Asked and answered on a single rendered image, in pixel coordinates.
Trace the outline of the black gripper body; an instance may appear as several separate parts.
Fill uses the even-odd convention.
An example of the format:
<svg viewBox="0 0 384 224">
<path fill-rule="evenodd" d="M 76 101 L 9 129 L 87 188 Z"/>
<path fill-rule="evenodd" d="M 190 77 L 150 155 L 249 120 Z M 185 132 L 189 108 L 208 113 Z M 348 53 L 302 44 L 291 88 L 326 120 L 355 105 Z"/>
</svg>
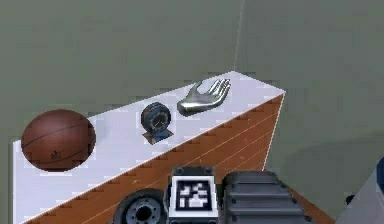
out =
<svg viewBox="0 0 384 224">
<path fill-rule="evenodd" d="M 118 204 L 112 224 L 166 224 L 163 191 L 146 188 L 127 195 Z"/>
</svg>

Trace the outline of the brown basketball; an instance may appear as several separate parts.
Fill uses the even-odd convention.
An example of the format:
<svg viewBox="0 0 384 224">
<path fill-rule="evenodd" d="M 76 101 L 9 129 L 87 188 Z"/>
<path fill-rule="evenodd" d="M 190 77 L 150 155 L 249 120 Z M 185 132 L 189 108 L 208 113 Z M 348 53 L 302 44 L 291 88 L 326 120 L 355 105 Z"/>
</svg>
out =
<svg viewBox="0 0 384 224">
<path fill-rule="evenodd" d="M 96 132 L 88 118 L 66 109 L 44 112 L 24 129 L 21 148 L 36 168 L 64 172 L 83 164 L 92 154 Z"/>
</svg>

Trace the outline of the silver hand statue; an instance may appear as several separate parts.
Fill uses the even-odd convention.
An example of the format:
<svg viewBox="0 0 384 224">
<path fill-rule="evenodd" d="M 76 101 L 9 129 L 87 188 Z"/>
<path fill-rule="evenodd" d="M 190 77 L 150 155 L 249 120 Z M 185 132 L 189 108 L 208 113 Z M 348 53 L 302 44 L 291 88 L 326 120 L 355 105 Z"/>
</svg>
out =
<svg viewBox="0 0 384 224">
<path fill-rule="evenodd" d="M 196 82 L 185 98 L 177 103 L 177 110 L 183 116 L 192 116 L 220 106 L 226 99 L 231 83 L 229 79 L 216 79 L 210 88 L 200 93 L 203 81 Z"/>
</svg>

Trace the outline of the blue and grey bed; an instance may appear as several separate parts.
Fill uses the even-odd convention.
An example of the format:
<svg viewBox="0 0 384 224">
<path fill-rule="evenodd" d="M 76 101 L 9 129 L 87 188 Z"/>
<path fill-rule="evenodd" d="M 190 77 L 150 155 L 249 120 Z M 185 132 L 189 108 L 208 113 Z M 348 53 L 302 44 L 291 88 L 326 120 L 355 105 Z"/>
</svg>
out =
<svg viewBox="0 0 384 224">
<path fill-rule="evenodd" d="M 384 157 L 335 224 L 384 224 Z"/>
</svg>

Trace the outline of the white-topped brown chest of drawers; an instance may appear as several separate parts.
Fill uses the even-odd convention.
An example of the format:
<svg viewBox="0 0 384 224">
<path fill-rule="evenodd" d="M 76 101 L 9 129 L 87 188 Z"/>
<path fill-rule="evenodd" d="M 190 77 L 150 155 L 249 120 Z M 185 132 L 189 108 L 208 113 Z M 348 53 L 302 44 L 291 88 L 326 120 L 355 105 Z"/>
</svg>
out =
<svg viewBox="0 0 384 224">
<path fill-rule="evenodd" d="M 173 135 L 151 145 L 143 136 L 142 100 L 89 119 L 96 132 L 90 157 L 64 172 L 34 167 L 13 144 L 12 224 L 107 224 L 118 203 L 140 188 L 163 188 L 178 165 L 211 165 L 218 178 L 266 164 L 285 92 L 237 72 L 228 72 L 225 102 L 190 117 L 176 104 L 185 87 L 156 96 L 171 112 Z"/>
</svg>

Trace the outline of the blue round desk clock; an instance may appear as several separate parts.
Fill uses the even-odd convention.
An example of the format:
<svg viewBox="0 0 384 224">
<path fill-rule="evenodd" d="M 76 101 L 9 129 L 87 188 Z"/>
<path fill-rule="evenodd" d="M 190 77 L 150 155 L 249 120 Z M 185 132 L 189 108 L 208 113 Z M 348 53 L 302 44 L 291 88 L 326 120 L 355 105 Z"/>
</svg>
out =
<svg viewBox="0 0 384 224">
<path fill-rule="evenodd" d="M 149 104 L 141 113 L 141 125 L 145 129 L 143 136 L 151 145 L 173 135 L 168 129 L 170 123 L 171 112 L 160 102 Z"/>
</svg>

